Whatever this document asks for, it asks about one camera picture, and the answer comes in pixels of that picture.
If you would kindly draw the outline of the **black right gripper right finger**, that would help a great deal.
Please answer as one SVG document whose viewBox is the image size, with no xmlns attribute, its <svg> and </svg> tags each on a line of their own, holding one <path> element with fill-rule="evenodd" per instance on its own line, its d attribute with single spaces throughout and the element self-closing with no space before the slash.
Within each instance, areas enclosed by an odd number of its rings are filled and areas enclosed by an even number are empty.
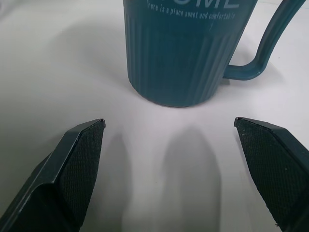
<svg viewBox="0 0 309 232">
<path fill-rule="evenodd" d="M 309 230 L 309 151 L 285 128 L 237 117 L 251 178 L 283 232 Z"/>
</svg>

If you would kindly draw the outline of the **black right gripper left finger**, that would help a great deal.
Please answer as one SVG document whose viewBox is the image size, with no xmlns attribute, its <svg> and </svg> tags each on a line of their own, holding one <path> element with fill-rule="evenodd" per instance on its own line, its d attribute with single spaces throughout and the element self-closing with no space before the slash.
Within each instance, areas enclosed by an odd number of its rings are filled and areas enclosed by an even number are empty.
<svg viewBox="0 0 309 232">
<path fill-rule="evenodd" d="M 0 218 L 2 232 L 78 232 L 101 155 L 104 119 L 68 130 L 33 170 Z"/>
</svg>

